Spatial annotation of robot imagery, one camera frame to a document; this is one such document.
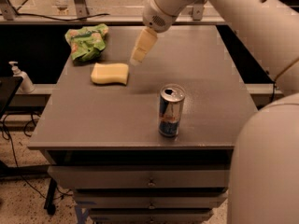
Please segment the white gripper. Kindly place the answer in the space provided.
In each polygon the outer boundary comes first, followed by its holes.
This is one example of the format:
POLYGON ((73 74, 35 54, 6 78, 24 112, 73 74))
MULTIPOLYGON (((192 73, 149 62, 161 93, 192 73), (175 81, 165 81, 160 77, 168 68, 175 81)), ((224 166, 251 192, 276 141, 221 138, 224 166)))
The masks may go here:
POLYGON ((146 55, 158 40, 157 33, 167 31, 176 21, 180 5, 176 0, 148 0, 142 16, 147 26, 138 35, 131 53, 132 65, 142 64, 146 55))

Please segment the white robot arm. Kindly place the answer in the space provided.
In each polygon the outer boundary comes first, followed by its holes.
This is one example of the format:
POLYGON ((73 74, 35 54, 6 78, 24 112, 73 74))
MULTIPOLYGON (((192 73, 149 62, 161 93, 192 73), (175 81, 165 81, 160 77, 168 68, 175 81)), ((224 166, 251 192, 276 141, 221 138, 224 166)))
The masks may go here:
MULTIPOLYGON (((198 0, 148 0, 143 22, 152 35, 167 31, 198 0)), ((299 224, 298 0, 208 0, 238 38, 235 56, 247 83, 269 84, 272 99, 242 128, 231 162, 228 224, 299 224)))

